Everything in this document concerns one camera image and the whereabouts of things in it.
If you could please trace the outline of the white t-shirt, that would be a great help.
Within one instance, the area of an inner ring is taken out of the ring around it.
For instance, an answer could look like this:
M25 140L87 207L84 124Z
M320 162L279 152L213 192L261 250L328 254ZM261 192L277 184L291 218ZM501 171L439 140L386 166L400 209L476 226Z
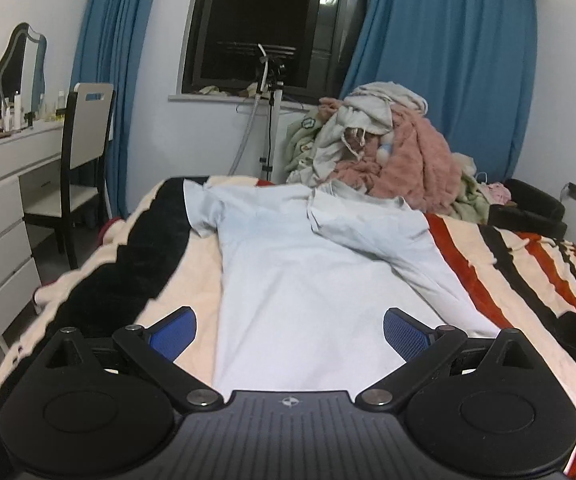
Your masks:
M475 309L403 200L343 184L248 188L188 182L192 229L222 254L213 382L237 390L357 394L402 364L383 335L399 308L474 337L496 326Z

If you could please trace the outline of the pile of clothes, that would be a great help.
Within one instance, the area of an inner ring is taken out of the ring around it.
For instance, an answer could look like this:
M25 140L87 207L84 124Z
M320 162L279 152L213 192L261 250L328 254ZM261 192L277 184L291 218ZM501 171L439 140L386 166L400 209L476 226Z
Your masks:
M450 150L427 111L422 96L394 82L322 98L287 129L286 181L310 188L339 181L414 210L487 222L490 208L511 203L509 188L478 182L474 160Z

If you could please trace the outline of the striped fleece blanket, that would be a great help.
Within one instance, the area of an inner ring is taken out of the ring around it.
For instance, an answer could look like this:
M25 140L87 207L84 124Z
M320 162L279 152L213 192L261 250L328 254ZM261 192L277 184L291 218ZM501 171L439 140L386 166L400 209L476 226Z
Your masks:
M157 321L185 304L198 314L199 334L181 365L200 379L211 378L223 260L214 237L190 229L184 186L182 178L155 186L130 218L110 224L81 270L38 289L43 311L0 366L0 409L59 328L107 337L124 324ZM576 403L576 351L556 337L559 316L576 314L576 245L437 214L428 222L476 310L500 328L523 330ZM576 474L576 451L570 471ZM0 479L13 474L0 442Z

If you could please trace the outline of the white dresser with drawers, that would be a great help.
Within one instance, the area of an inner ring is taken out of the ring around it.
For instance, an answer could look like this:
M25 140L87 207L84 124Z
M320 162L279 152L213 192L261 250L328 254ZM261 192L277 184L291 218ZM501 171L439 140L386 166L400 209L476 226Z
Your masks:
M5 332L29 304L40 276L23 223L19 178L56 162L61 153L62 122L35 126L0 139L0 348Z

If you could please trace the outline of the white black chair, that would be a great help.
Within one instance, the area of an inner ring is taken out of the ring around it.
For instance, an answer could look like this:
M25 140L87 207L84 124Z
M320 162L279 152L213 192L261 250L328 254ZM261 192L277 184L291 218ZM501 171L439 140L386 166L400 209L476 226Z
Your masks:
M85 209L95 211L98 226L106 220L106 151L115 95L105 82L75 84L64 112L59 181L32 193L24 206L27 224L55 232L72 270L79 267L74 220Z

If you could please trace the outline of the right blue curtain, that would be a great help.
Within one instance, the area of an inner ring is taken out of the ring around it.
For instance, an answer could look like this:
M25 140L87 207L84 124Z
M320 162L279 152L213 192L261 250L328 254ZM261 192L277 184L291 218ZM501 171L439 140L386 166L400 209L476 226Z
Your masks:
M536 54L536 0L367 0L342 92L375 81L416 92L452 151L504 181L522 150Z

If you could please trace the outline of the dark window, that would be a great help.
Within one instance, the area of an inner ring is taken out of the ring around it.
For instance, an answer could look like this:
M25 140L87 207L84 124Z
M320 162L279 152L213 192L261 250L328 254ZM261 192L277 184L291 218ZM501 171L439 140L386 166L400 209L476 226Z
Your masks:
M239 93L267 56L291 98L338 96L366 11L367 0L192 0L181 92Z

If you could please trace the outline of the wavy frame mirror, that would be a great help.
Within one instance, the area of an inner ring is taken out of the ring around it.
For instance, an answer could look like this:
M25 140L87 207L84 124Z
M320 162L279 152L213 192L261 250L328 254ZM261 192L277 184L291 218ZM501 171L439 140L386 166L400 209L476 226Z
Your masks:
M5 102L14 102L19 93L23 114L38 116L45 96L46 52L46 37L28 23L22 22L12 30L0 58L0 110Z

